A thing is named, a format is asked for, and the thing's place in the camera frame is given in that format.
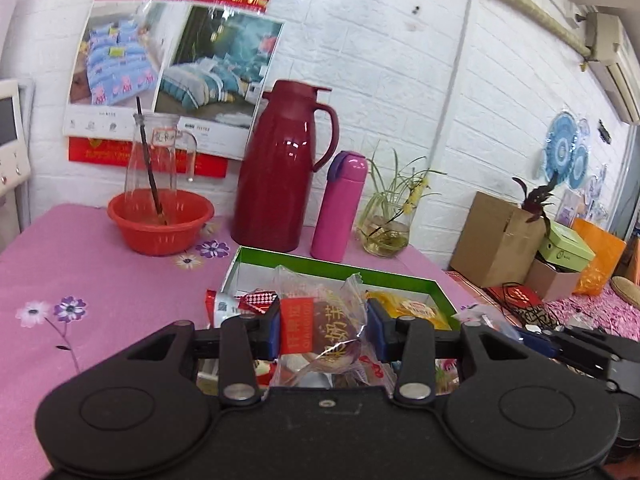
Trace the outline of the clear orange pastry packet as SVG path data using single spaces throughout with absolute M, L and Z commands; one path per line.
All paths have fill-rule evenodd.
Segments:
M 394 372 L 367 340 L 367 305 L 358 273 L 335 281 L 278 266 L 274 288 L 280 299 L 280 351 L 270 385 L 393 390 Z

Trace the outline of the yellow soft bread packet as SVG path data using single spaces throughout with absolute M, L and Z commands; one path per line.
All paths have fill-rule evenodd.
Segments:
M 451 330 L 451 327 L 436 306 L 431 296 L 424 300 L 414 300 L 396 294 L 396 292 L 382 292 L 382 290 L 368 290 L 367 300 L 376 300 L 391 318 L 413 316 L 430 321 L 436 330 Z

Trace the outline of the red noodle snack packet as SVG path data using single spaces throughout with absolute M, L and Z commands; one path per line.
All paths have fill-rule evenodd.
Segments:
M 277 299 L 278 295 L 271 290 L 257 289 L 246 294 L 228 295 L 209 289 L 205 296 L 209 325 L 219 328 L 225 320 L 234 316 L 266 314 Z

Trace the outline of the orange bag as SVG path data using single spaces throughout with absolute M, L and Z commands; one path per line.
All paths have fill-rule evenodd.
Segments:
M 581 218 L 574 221 L 573 229 L 594 252 L 594 258 L 580 274 L 574 294 L 598 296 L 613 275 L 626 248 L 626 243 Z

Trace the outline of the green white cardboard box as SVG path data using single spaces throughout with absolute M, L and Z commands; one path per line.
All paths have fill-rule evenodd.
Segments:
M 393 367 L 376 356 L 367 328 L 368 303 L 391 318 L 424 318 L 439 330 L 455 330 L 456 309 L 434 281 L 345 266 L 311 258 L 240 248 L 221 289 L 210 290 L 210 326 L 240 314 L 265 314 L 280 304 L 277 356 L 257 362 L 265 387 L 393 390 Z

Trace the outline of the brown cardboard box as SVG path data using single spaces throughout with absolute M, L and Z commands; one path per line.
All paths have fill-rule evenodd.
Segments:
M 545 235 L 543 218 L 477 192 L 449 265 L 480 288 L 523 283 Z

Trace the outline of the glass vase with plant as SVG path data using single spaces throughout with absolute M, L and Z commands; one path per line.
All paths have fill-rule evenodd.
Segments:
M 412 222 L 421 200 L 438 195 L 431 186 L 432 177 L 445 173 L 427 167 L 424 155 L 402 164 L 393 148 L 393 171 L 384 176 L 376 160 L 379 145 L 375 144 L 367 157 L 366 185 L 370 193 L 358 214 L 355 234 L 368 254 L 394 258 L 409 246 Z

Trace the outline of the red plastic basket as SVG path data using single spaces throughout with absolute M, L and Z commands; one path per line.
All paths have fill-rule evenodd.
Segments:
M 158 214 L 151 193 L 137 190 L 113 197 L 107 214 L 116 224 L 125 244 L 134 252 L 153 257 L 177 255 L 191 248 L 215 208 L 204 196 L 189 191 L 160 191 L 165 212 Z

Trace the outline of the purple leaf plant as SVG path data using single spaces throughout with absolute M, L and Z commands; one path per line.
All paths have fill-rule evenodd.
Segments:
M 529 213 L 527 223 L 535 223 L 538 220 L 544 222 L 546 233 L 550 232 L 551 220 L 546 213 L 546 207 L 550 204 L 552 192 L 558 184 L 559 174 L 555 171 L 548 183 L 539 185 L 529 191 L 526 183 L 518 178 L 513 177 L 512 180 L 518 184 L 524 193 L 524 200 L 521 202 L 521 210 Z

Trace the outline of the dark red thermos jug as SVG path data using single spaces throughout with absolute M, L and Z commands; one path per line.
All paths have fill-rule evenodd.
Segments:
M 319 86 L 278 80 L 262 94 L 259 115 L 242 160 L 231 236 L 241 246 L 273 252 L 296 249 L 312 177 L 334 155 L 340 125 L 334 108 L 318 101 Z M 331 139 L 316 156 L 314 113 L 325 112 Z

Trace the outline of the glass pitcher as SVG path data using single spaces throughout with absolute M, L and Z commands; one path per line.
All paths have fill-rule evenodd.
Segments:
M 178 151 L 186 152 L 186 180 L 192 182 L 197 149 L 196 137 L 179 127 L 178 116 L 145 113 L 137 99 L 125 193 L 147 190 L 157 213 L 163 214 L 168 199 L 160 198 L 160 191 L 178 191 Z

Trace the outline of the pink thermos bottle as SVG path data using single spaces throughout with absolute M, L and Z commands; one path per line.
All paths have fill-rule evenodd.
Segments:
M 314 228 L 312 258 L 336 263 L 343 260 L 367 174 L 366 156 L 341 151 L 334 157 Z

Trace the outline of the white appliance with screen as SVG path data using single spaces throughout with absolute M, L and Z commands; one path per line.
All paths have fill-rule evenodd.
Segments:
M 32 222 L 29 206 L 29 133 L 35 83 L 30 79 L 1 81 L 1 250 Z

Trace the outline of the air conditioner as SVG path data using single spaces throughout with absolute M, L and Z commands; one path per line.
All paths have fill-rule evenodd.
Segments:
M 589 68 L 622 122 L 639 123 L 639 0 L 568 0 Z

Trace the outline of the blue decorative wall plates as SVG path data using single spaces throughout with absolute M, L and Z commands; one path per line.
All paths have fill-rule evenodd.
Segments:
M 590 146 L 594 139 L 587 118 L 563 110 L 552 119 L 541 150 L 540 175 L 577 191 L 589 177 Z

